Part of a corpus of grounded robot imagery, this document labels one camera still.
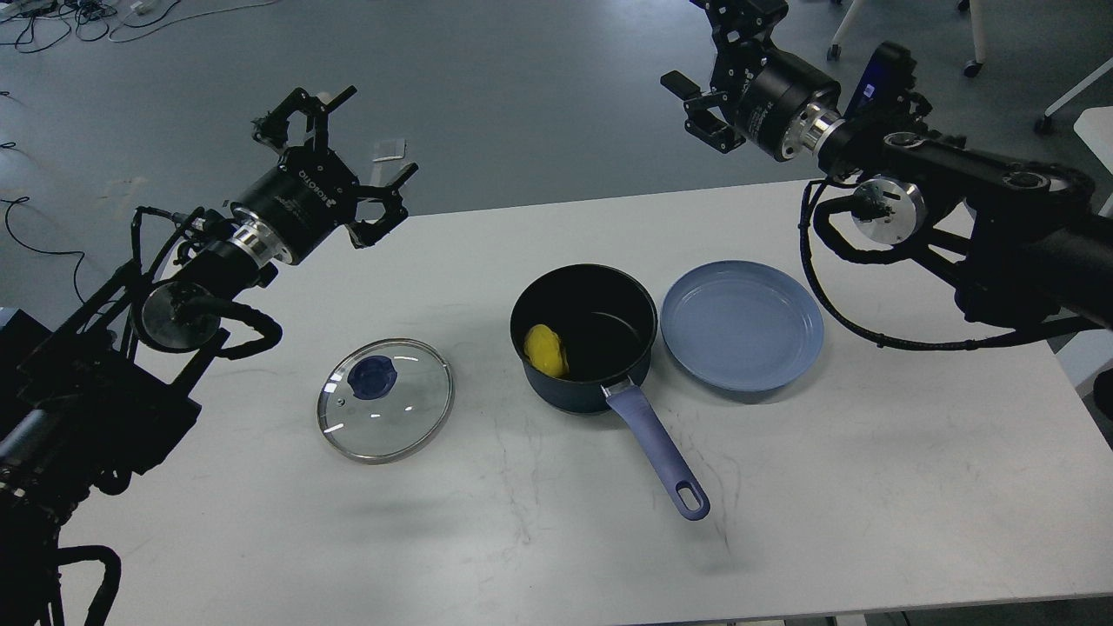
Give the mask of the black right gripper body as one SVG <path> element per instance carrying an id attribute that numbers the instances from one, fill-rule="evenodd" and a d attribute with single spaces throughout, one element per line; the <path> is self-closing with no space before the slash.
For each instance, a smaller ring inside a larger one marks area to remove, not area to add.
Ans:
<path id="1" fill-rule="evenodd" d="M 726 77 L 729 123 L 743 139 L 782 163 L 802 150 L 810 106 L 834 110 L 840 96 L 840 84 L 830 75 L 778 48 L 743 48 Z"/>

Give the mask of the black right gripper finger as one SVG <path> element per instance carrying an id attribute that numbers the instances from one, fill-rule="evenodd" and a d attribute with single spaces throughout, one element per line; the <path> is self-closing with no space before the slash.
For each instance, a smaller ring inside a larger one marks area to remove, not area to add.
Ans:
<path id="1" fill-rule="evenodd" d="M 786 1 L 692 1 L 711 28 L 712 84 L 740 82 L 764 70 L 771 33 L 790 11 Z"/>
<path id="2" fill-rule="evenodd" d="M 684 131 L 721 154 L 743 146 L 743 134 L 712 111 L 719 104 L 729 102 L 727 94 L 703 92 L 698 84 L 676 70 L 660 76 L 660 84 L 683 102 Z"/>

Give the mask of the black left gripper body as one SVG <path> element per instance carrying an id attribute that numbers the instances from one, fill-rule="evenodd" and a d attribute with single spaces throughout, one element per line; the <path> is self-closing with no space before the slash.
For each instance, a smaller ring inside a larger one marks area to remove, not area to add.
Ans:
<path id="1" fill-rule="evenodd" d="M 289 148 L 230 208 L 242 219 L 265 224 L 278 239 L 278 261 L 298 265 L 331 231 L 355 219 L 358 184 L 334 150 Z"/>

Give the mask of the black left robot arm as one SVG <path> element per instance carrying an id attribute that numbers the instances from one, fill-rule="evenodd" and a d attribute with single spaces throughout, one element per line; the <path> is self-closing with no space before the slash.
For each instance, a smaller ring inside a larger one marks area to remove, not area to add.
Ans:
<path id="1" fill-rule="evenodd" d="M 255 119 L 254 140 L 278 159 L 228 215 L 137 207 L 129 258 L 55 330 L 3 309 L 4 625 L 61 625 L 61 569 L 73 563 L 104 566 L 83 622 L 107 622 L 122 559 L 60 542 L 76 508 L 166 460 L 197 423 L 190 395 L 215 361 L 278 344 L 280 325 L 239 302 L 244 290 L 266 288 L 334 229 L 365 250 L 406 219 L 401 189 L 416 165 L 365 185 L 329 147 L 329 115 L 355 92 L 297 88 Z"/>

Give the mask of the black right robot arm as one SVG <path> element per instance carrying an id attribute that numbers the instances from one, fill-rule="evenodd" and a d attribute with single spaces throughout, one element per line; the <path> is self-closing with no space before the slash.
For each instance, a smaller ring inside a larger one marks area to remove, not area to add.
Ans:
<path id="1" fill-rule="evenodd" d="M 840 84 L 774 45 L 784 1 L 700 1 L 716 58 L 708 89 L 679 71 L 661 84 L 683 102 L 684 130 L 730 153 L 754 143 L 775 160 L 817 159 L 799 217 L 804 277 L 856 336 L 903 351 L 975 351 L 1110 329 L 1110 219 L 1096 184 L 1057 163 L 972 150 L 932 130 L 910 51 L 883 41 L 846 110 Z M 820 283 L 811 239 L 859 265 L 912 262 L 954 292 L 963 317 L 999 336 L 926 343 L 844 316 Z"/>

